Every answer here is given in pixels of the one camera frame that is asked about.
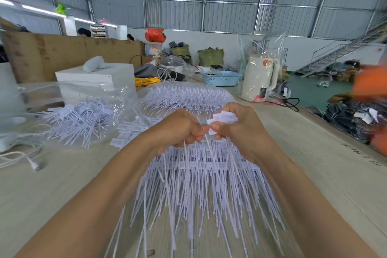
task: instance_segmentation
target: table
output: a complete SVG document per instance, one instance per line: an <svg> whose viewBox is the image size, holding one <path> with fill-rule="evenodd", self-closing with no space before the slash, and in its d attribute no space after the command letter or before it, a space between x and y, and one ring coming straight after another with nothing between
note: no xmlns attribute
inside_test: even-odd
<svg viewBox="0 0 387 258"><path fill-rule="evenodd" d="M228 90L235 94L235 89ZM333 207L381 257L387 258L385 158L325 126L303 110L295 113L277 105L236 100L253 106L271 136L306 172ZM94 145L89 150L45 148L36 157L37 162L46 163L39 172L32 171L25 161L0 169L1 257L12 257L116 152L109 141ZM228 257L224 239L216 237L214 223L214 219L210 218L203 227L202 236L196 238L195 257ZM182 223L177 234L178 249L174 257L189 256L185 226ZM139 220L133 227L123 230L117 257L134 257L141 227L142 221ZM246 230L250 257L281 257L273 246L270 234L265 230L260 232L262 244L255 246L253 239L249 238L249 229ZM287 231L280 235L286 257L302 257L291 233ZM235 239L231 231L228 239L234 257L244 257L240 239ZM170 257L170 227L166 210L148 231L147 240L148 249L155 250L154 258Z"/></svg>

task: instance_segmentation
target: person's left hand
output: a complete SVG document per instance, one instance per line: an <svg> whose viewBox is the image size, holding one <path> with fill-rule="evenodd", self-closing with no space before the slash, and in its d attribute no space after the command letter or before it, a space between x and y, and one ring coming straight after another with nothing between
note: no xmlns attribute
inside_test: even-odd
<svg viewBox="0 0 387 258"><path fill-rule="evenodd" d="M169 146L183 147L185 143L200 142L208 133L209 125L200 125L196 118L184 109L178 109L141 135L148 138L157 155Z"/></svg>

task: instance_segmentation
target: yellow cable bundle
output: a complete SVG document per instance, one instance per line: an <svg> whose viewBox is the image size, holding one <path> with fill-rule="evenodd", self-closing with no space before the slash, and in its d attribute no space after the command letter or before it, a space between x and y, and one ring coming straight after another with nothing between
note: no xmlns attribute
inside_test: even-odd
<svg viewBox="0 0 387 258"><path fill-rule="evenodd" d="M161 82L159 77L146 78L146 79L134 78L134 80L136 82L136 87L139 87L139 86L150 86L152 84L156 84L156 83L160 83Z"/></svg>

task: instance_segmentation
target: white kettle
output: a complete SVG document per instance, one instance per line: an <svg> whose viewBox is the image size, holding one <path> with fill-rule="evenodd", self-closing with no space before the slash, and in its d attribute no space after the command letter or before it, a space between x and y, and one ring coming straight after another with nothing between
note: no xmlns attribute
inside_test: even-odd
<svg viewBox="0 0 387 258"><path fill-rule="evenodd" d="M281 61L272 57L249 57L239 96L250 102L269 97L277 85Z"/></svg>

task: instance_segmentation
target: green sack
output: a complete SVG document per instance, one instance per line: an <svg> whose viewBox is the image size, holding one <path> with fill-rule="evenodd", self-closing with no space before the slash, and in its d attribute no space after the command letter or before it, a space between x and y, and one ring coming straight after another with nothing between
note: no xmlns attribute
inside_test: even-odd
<svg viewBox="0 0 387 258"><path fill-rule="evenodd" d="M173 47L170 50L174 56L191 56L188 44L185 44L183 47Z"/></svg>
<svg viewBox="0 0 387 258"><path fill-rule="evenodd" d="M205 49L198 50L199 55L199 66L222 66L223 65L223 56L225 52L222 49Z"/></svg>

